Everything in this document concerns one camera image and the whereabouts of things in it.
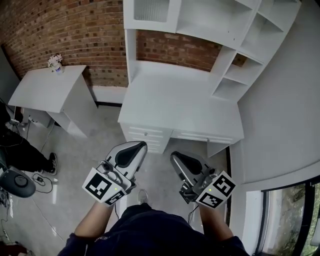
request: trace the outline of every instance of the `person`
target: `person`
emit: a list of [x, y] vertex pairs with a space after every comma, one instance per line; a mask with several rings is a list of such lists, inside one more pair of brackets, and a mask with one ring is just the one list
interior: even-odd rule
[[204, 234], [180, 216], [152, 209], [144, 189], [138, 193], [138, 205], [128, 207], [104, 233], [112, 210], [113, 206], [96, 201], [58, 256], [248, 256], [216, 209], [199, 204]]
[[49, 160], [19, 134], [8, 129], [11, 120], [6, 105], [0, 102], [0, 150], [4, 152], [6, 165], [26, 172], [57, 174], [58, 158], [51, 153]]

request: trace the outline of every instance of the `dark pants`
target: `dark pants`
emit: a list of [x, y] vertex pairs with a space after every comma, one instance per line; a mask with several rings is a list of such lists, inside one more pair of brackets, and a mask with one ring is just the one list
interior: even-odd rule
[[21, 139], [21, 144], [0, 147], [0, 150], [5, 153], [6, 165], [32, 173], [41, 170], [51, 171], [53, 168], [52, 162], [46, 159], [35, 147], [31, 146], [26, 139], [22, 137]]
[[122, 214], [121, 218], [113, 225], [113, 227], [110, 229], [110, 231], [116, 230], [119, 226], [121, 226], [124, 222], [126, 222], [128, 219], [132, 218], [133, 216], [137, 214], [142, 214], [149, 211], [155, 211], [153, 210], [147, 203], [143, 203], [141, 205], [132, 205], [129, 206]]

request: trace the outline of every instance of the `potted plant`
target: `potted plant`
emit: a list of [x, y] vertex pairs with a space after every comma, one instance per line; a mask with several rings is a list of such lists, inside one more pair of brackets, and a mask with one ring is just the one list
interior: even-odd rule
[[50, 57], [48, 60], [48, 67], [51, 69], [51, 72], [56, 72], [58, 75], [64, 72], [61, 64], [62, 60], [63, 58], [61, 54], [56, 54]]

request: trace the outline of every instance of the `black sneaker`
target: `black sneaker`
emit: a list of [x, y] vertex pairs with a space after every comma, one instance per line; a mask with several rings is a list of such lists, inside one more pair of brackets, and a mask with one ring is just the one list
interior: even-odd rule
[[49, 161], [52, 162], [52, 170], [48, 171], [49, 174], [51, 175], [56, 175], [57, 174], [57, 166], [58, 166], [58, 158], [55, 153], [50, 153], [49, 156]]

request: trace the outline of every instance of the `drawer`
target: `drawer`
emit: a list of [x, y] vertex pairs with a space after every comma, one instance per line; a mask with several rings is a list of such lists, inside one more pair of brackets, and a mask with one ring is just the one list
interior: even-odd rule
[[171, 138], [201, 141], [201, 142], [215, 142], [223, 144], [232, 144], [234, 139], [232, 137], [226, 136], [216, 136], [212, 134], [173, 130]]
[[162, 154], [165, 151], [166, 146], [168, 144], [168, 140], [151, 140], [151, 139], [147, 139], [145, 137], [140, 137], [140, 136], [130, 136], [128, 134], [125, 134], [124, 136], [127, 142], [144, 141], [148, 146], [148, 152], [151, 152], [151, 153]]
[[152, 138], [156, 139], [165, 139], [167, 137], [170, 138], [172, 133], [172, 129], [166, 128], [158, 128], [144, 125], [135, 125], [135, 124], [127, 124], [121, 123], [121, 128], [124, 133], [128, 133], [130, 136], [142, 136], [147, 137], [152, 140]]
[[172, 129], [157, 128], [142, 125], [121, 123], [121, 128], [127, 142], [144, 141], [148, 152], [162, 154], [172, 133]]

